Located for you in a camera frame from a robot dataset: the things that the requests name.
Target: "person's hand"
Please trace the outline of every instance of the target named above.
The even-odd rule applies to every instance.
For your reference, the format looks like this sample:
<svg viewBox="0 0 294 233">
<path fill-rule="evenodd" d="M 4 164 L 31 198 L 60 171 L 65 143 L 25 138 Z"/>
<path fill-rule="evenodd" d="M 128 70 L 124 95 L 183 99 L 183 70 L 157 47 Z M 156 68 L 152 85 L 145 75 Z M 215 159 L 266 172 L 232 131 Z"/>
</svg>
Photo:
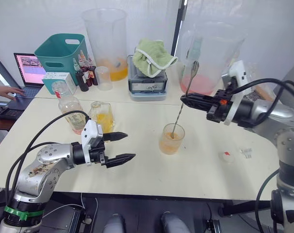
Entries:
<svg viewBox="0 0 294 233">
<path fill-rule="evenodd" d="M 15 97 L 8 95 L 9 93 L 18 93 L 22 96 L 24 96 L 24 91 L 16 88 L 16 87 L 10 87 L 10 86 L 0 86 L 0 96 L 9 98 L 10 100 L 16 100 Z"/>
</svg>

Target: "green tape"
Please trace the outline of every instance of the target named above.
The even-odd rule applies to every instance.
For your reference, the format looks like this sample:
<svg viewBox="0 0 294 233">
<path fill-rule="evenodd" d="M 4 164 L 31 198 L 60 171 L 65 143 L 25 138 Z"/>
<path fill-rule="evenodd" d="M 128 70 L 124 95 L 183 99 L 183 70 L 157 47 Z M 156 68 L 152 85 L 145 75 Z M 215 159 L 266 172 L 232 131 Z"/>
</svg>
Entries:
<svg viewBox="0 0 294 233">
<path fill-rule="evenodd" d="M 35 212 L 19 211 L 8 206 L 4 208 L 4 211 L 18 216 L 19 220 L 23 220 L 23 221 L 26 221 L 28 217 L 35 217 L 35 216 L 42 215 L 44 212 L 44 210 L 35 211 Z"/>
</svg>

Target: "laptop keyboard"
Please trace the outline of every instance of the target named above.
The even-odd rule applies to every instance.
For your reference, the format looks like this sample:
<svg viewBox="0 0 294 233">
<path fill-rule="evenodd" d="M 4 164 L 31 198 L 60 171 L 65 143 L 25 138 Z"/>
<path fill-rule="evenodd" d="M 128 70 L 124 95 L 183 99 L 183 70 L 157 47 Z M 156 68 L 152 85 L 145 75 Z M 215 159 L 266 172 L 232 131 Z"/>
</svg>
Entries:
<svg viewBox="0 0 294 233">
<path fill-rule="evenodd" d="M 26 97 L 34 98 L 36 96 L 36 94 L 38 94 L 40 89 L 39 88 L 32 88 L 32 87 L 24 87 L 23 90 L 24 90 Z M 16 96 L 17 97 L 25 97 L 20 94 L 16 94 Z"/>
</svg>

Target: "long metal spoon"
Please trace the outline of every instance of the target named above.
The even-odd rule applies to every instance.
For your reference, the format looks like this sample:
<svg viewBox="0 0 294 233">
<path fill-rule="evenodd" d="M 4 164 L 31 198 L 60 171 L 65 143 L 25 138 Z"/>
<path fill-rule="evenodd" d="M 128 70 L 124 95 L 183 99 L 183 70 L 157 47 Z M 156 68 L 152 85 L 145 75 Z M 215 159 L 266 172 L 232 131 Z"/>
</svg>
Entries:
<svg viewBox="0 0 294 233">
<path fill-rule="evenodd" d="M 188 87 L 187 87 L 187 90 L 186 90 L 186 95 L 188 94 L 188 91 L 189 91 L 189 89 L 190 89 L 191 82 L 192 82 L 194 76 L 196 75 L 198 69 L 199 69 L 199 63 L 198 63 L 197 61 L 194 61 L 193 64 L 192 64 L 192 68 L 191 68 L 191 79 L 190 79 L 190 82 L 189 82 Z M 183 107 L 184 107 L 184 103 L 182 103 L 182 105 L 181 105 L 181 108 L 180 108 L 179 114 L 178 114 L 178 116 L 177 116 L 177 120 L 176 120 L 176 122 L 175 122 L 175 125 L 174 125 L 174 128 L 173 128 L 173 131 L 171 132 L 171 138 L 172 138 L 172 139 L 174 139 L 174 131 L 175 131 L 176 124 L 177 124 L 177 122 L 178 122 L 178 119 L 179 119 L 179 117 L 180 117 L 181 110 L 182 110 Z"/>
</svg>

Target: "white curtain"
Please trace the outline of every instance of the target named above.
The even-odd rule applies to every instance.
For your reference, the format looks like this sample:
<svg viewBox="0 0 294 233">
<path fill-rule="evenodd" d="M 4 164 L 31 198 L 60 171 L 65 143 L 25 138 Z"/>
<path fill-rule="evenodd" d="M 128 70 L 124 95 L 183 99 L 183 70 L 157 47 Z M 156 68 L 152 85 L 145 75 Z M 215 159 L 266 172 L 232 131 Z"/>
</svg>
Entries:
<svg viewBox="0 0 294 233">
<path fill-rule="evenodd" d="M 262 78 L 281 80 L 294 66 L 294 0 L 189 0 L 180 36 L 205 20 L 247 31 L 239 59 L 257 64 Z"/>
<path fill-rule="evenodd" d="M 33 53 L 56 33 L 86 30 L 81 13 L 100 7 L 127 14 L 127 53 L 133 54 L 141 38 L 164 40 L 170 53 L 179 0 L 3 0 L 0 1 L 0 60 L 19 85 L 23 85 L 13 53 Z M 86 45 L 91 51 L 89 42 Z"/>
</svg>

